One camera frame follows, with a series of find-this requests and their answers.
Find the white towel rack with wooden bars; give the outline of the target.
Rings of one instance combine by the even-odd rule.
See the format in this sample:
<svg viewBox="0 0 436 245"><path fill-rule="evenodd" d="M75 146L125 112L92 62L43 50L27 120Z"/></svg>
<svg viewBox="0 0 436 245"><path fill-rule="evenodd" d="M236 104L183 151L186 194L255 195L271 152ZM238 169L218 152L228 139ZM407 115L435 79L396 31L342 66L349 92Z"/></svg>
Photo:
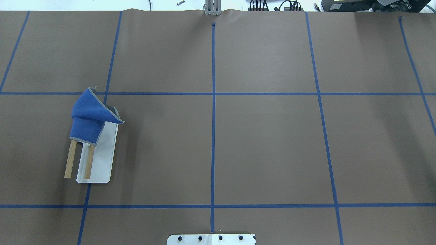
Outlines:
<svg viewBox="0 0 436 245"><path fill-rule="evenodd" d="M106 122L96 146L69 139L67 157L64 161L63 177L72 177L73 164L78 144L82 150L78 154L77 183L109 183L115 155L115 145L119 124Z"/></svg>

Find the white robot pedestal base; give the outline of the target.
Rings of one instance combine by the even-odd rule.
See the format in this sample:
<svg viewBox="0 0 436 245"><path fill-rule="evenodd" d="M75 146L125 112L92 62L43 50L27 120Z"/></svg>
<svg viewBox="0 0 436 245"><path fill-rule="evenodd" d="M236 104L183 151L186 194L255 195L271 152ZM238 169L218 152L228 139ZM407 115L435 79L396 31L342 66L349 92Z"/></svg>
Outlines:
<svg viewBox="0 0 436 245"><path fill-rule="evenodd" d="M256 245L254 234L173 234L167 245Z"/></svg>

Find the blue microfiber towel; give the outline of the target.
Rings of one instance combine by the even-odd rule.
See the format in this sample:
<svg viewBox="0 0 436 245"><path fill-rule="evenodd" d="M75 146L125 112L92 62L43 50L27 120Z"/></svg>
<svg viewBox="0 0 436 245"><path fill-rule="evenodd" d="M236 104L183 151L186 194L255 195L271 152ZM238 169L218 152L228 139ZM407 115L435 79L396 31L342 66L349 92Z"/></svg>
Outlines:
<svg viewBox="0 0 436 245"><path fill-rule="evenodd" d="M106 122L124 124L116 107L103 104L88 87L72 107L72 127L69 138L96 146Z"/></svg>

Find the black monitor base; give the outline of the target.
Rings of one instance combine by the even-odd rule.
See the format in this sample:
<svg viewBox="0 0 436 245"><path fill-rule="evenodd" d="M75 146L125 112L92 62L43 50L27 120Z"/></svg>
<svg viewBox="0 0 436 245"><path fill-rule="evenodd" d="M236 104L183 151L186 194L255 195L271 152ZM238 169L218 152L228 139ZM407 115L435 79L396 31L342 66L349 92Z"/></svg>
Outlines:
<svg viewBox="0 0 436 245"><path fill-rule="evenodd" d="M321 0L325 12L409 12L418 13L430 0Z"/></svg>

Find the aluminium frame post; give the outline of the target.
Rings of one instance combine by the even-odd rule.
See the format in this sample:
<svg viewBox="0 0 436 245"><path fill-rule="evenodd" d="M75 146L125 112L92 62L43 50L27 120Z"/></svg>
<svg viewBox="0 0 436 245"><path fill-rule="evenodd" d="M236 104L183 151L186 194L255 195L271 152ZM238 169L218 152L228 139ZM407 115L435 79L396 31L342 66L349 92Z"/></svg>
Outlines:
<svg viewBox="0 0 436 245"><path fill-rule="evenodd" d="M221 0L206 0L204 4L204 12L206 16L221 15Z"/></svg>

